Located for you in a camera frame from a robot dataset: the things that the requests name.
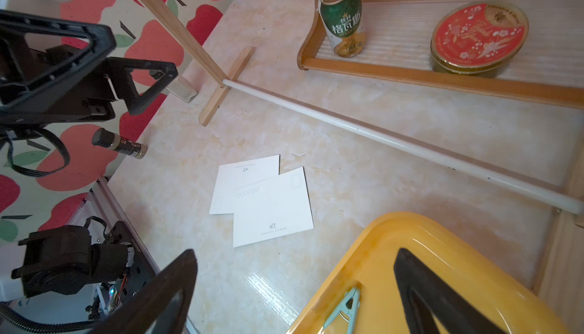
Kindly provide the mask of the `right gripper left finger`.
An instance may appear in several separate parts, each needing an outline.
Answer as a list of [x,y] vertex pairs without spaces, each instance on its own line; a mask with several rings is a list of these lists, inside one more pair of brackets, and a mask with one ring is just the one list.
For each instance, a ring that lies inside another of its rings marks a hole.
[[127,304],[92,333],[181,333],[198,273],[194,250],[185,250]]

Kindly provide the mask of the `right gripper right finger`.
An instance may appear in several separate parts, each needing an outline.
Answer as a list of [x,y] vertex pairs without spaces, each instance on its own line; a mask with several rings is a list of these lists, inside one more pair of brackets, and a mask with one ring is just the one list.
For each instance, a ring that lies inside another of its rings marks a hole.
[[437,274],[405,248],[398,251],[394,273],[411,333],[502,333]]

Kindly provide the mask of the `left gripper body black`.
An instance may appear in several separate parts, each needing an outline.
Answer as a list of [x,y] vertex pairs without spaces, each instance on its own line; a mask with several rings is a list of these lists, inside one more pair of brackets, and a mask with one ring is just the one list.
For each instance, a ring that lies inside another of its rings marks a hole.
[[[34,70],[40,72],[47,69],[65,58],[71,57],[79,50],[81,49],[73,46],[51,47],[45,51],[30,49],[35,61]],[[112,119],[114,112],[110,104],[116,98],[109,81],[106,79],[104,68],[106,59],[47,111],[43,113],[5,113],[1,111],[1,125],[3,127],[45,127],[57,123]],[[8,74],[9,67],[3,60],[1,53],[1,79]]]

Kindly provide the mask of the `teal clothespin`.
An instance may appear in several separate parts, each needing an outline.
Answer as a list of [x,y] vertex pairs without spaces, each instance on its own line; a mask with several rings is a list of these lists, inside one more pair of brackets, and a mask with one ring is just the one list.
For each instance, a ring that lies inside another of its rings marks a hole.
[[345,293],[345,296],[337,304],[335,309],[325,320],[322,326],[321,333],[324,333],[327,329],[331,329],[334,321],[339,317],[345,320],[348,324],[345,332],[347,334],[353,334],[357,326],[357,315],[360,308],[360,288],[354,286],[352,289]]

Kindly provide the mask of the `white postcard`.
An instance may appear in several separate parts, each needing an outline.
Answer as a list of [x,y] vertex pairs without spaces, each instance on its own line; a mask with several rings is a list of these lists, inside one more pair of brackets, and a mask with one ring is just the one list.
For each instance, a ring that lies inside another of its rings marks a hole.
[[234,247],[313,228],[313,215],[302,167],[244,186],[234,194]]
[[279,174],[280,155],[221,165],[218,168],[210,215],[234,214],[240,188]]

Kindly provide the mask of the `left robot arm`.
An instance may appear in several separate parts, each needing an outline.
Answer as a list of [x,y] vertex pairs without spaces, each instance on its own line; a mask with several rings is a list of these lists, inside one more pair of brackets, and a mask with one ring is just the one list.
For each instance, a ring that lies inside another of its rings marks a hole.
[[[2,11],[1,148],[13,171],[36,179],[53,176],[54,170],[17,164],[15,143],[43,138],[69,166],[70,152],[48,125],[112,120],[117,100],[138,115],[178,75],[173,63],[113,57],[115,47],[106,25]],[[126,283],[138,260],[137,245],[114,228],[105,228],[103,238],[95,244],[87,225],[65,225],[31,233],[10,246],[1,266],[2,320],[34,333],[96,326],[96,314],[77,323],[37,323],[9,302],[47,292],[73,295],[93,284]]]

